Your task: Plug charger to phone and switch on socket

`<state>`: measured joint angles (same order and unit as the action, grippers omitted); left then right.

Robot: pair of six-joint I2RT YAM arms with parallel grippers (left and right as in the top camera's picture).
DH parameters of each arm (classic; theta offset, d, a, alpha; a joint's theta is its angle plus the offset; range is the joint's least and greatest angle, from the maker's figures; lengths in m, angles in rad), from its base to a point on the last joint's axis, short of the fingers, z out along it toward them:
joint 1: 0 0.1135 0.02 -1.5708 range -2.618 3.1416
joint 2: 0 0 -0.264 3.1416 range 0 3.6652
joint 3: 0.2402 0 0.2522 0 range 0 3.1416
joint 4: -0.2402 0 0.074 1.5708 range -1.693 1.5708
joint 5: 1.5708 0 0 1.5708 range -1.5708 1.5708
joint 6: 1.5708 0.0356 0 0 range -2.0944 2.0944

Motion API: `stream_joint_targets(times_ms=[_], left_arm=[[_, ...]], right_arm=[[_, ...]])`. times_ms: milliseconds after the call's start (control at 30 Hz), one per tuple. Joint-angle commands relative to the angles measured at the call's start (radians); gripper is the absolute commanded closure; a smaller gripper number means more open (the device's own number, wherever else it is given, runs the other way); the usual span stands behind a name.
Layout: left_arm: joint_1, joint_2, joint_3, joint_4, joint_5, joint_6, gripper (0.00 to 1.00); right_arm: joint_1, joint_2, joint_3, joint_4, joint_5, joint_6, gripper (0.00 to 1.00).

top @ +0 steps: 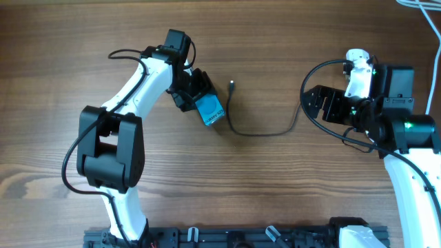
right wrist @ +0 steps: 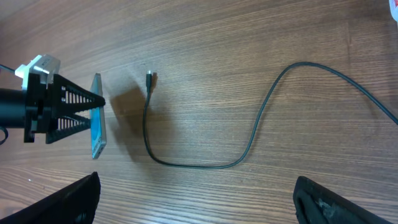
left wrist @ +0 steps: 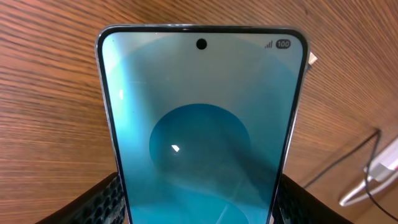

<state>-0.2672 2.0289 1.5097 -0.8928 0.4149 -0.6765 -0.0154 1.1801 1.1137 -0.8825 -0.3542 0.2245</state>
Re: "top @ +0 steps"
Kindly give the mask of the blue Galaxy smartphone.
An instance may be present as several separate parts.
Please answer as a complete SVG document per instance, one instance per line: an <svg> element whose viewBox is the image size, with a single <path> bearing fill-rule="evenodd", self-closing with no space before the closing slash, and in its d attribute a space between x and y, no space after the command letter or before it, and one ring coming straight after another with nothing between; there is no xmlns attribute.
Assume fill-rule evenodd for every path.
<svg viewBox="0 0 441 248"><path fill-rule="evenodd" d="M225 115L225 111L218 97L206 94L196 102L197 110L206 126L210 126Z"/></svg>

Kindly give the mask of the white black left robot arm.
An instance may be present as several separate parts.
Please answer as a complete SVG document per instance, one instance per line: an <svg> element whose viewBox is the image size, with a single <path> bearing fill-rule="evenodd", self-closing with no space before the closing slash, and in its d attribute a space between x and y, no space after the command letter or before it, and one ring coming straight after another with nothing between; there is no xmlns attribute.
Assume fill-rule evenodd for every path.
<svg viewBox="0 0 441 248"><path fill-rule="evenodd" d="M200 114L209 126L224 114L207 73L189 58L196 46L183 31L169 30L164 43L143 51L122 49L110 59L137 63L128 82L100 107L87 106L79 117L76 169L105 201L110 237L116 247L147 244L148 223L137 185L145 167L143 123L163 94L182 112Z"/></svg>

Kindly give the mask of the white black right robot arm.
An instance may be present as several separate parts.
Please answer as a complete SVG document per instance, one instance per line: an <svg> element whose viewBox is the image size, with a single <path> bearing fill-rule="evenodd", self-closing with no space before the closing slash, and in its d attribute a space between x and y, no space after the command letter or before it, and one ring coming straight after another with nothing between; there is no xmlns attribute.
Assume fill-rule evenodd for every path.
<svg viewBox="0 0 441 248"><path fill-rule="evenodd" d="M440 133L413 113L413 68L340 60L346 90L300 88L300 106L322 131L376 150L396 195L405 247L440 246Z"/></svg>

